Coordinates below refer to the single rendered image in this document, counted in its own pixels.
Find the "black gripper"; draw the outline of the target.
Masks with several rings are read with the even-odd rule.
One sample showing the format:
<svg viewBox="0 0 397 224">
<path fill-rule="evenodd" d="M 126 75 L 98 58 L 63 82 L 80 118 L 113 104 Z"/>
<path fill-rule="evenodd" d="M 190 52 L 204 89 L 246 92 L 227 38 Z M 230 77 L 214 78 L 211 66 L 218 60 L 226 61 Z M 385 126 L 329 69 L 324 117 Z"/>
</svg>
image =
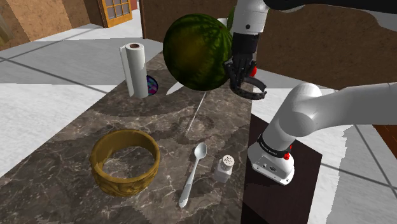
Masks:
<svg viewBox="0 0 397 224">
<path fill-rule="evenodd" d="M 267 91 L 266 85 L 254 78 L 246 75 L 255 75 L 257 62 L 253 55 L 257 50 L 259 35 L 234 33 L 232 38 L 232 59 L 223 64 L 225 73 L 230 78 L 230 89 L 236 95 L 250 100 L 261 100 Z M 254 93 L 241 89 L 243 82 L 254 85 L 261 92 Z"/>
</svg>

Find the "large green watermelon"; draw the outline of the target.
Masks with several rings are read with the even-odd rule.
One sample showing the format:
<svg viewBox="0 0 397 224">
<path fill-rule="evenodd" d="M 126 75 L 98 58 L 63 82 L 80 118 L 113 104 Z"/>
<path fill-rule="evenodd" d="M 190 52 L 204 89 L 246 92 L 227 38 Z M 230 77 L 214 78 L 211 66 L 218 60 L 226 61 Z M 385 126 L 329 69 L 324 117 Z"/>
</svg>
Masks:
<svg viewBox="0 0 397 224">
<path fill-rule="evenodd" d="M 223 63 L 231 58 L 232 35 L 218 19 L 201 13 L 180 17 L 163 42 L 167 69 L 182 85 L 209 91 L 229 79 Z"/>
</svg>

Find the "thin grey metal rod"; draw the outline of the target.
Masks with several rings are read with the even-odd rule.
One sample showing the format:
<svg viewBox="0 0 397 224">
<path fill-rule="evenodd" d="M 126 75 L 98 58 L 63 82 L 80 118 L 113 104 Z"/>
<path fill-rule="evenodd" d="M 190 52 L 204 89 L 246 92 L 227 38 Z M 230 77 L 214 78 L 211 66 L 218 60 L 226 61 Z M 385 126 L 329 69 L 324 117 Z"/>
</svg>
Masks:
<svg viewBox="0 0 397 224">
<path fill-rule="evenodd" d="M 203 101 L 204 101 L 204 99 L 205 99 L 206 93 L 207 93 L 207 92 L 204 92 L 204 94 L 203 94 L 203 96 L 202 96 L 202 98 L 201 98 L 201 100 L 200 100 L 200 103 L 198 104 L 198 106 L 197 106 L 197 108 L 196 108 L 196 110 L 195 110 L 195 112 L 194 112 L 194 114 L 193 114 L 193 117 L 192 117 L 192 119 L 190 120 L 189 126 L 187 127 L 187 129 L 186 129 L 186 131 L 185 131 L 185 135 L 187 135 L 187 134 L 189 133 L 190 129 L 191 129 L 192 124 L 193 124 L 193 122 L 194 122 L 194 119 L 195 119 L 197 113 L 199 112 L 199 109 L 200 109 L 200 107 L 201 107 L 201 105 L 202 105 L 202 103 L 203 103 Z"/>
</svg>

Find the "silver spoon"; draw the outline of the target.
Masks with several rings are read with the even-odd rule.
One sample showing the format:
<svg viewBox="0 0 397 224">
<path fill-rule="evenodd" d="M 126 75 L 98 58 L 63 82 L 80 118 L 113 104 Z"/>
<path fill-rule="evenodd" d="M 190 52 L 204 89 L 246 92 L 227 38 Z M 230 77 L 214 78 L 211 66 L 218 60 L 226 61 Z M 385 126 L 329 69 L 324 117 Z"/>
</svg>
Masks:
<svg viewBox="0 0 397 224">
<path fill-rule="evenodd" d="M 185 205 L 187 205 L 198 163 L 201 159 L 203 159 L 207 155 L 207 145 L 205 143 L 199 143 L 194 150 L 194 155 L 195 155 L 195 163 L 193 165 L 193 169 L 188 179 L 186 180 L 186 184 L 179 198 L 178 205 L 180 208 L 183 208 L 185 207 Z"/>
</svg>

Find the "white salt shaker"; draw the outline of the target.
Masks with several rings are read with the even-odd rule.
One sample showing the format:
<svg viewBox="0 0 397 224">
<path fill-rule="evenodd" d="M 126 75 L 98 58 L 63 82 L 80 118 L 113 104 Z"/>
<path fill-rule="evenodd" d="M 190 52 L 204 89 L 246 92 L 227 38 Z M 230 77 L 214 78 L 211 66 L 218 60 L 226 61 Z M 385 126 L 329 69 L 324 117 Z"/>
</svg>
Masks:
<svg viewBox="0 0 397 224">
<path fill-rule="evenodd" d="M 214 170 L 213 178 L 221 183 L 226 183 L 232 174 L 234 158 L 231 155 L 225 155 L 221 159 Z"/>
</svg>

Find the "colourful patterned round plate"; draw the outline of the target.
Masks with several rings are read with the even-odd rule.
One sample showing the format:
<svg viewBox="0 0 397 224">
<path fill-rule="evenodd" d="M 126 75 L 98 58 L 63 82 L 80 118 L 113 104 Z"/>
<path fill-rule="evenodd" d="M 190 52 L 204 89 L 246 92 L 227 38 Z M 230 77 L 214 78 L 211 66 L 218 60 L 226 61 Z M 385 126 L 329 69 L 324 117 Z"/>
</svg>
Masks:
<svg viewBox="0 0 397 224">
<path fill-rule="evenodd" d="M 158 83 L 157 81 L 150 75 L 146 76 L 147 86 L 148 86 L 148 95 L 154 95 L 158 91 Z"/>
</svg>

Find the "white paper towel roll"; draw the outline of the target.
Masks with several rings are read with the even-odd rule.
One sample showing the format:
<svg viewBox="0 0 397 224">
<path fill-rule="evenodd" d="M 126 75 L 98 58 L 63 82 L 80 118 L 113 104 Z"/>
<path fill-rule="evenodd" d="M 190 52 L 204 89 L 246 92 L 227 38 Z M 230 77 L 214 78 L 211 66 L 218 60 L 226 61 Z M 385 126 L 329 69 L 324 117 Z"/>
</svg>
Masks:
<svg viewBox="0 0 397 224">
<path fill-rule="evenodd" d="M 129 96 L 148 96 L 147 70 L 144 45 L 128 43 L 119 48 Z"/>
</svg>

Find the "dark robot stand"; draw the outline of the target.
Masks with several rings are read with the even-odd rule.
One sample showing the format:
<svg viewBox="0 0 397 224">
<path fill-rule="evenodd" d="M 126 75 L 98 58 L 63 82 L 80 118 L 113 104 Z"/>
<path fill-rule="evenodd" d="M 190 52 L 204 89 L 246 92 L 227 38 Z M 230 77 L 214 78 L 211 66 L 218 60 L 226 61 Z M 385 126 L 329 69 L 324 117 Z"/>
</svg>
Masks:
<svg viewBox="0 0 397 224">
<path fill-rule="evenodd" d="M 296 140 L 291 157 L 295 174 L 282 186 L 246 162 L 240 224 L 307 224 L 322 154 Z"/>
</svg>

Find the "yellow wooden glazed door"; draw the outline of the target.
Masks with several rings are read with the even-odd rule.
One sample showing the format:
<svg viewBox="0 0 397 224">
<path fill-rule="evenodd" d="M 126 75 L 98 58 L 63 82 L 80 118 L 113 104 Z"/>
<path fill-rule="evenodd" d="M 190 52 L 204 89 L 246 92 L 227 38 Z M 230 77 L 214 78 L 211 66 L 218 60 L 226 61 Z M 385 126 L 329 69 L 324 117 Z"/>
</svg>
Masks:
<svg viewBox="0 0 397 224">
<path fill-rule="evenodd" d="M 97 0 L 104 28 L 132 20 L 131 0 Z"/>
</svg>

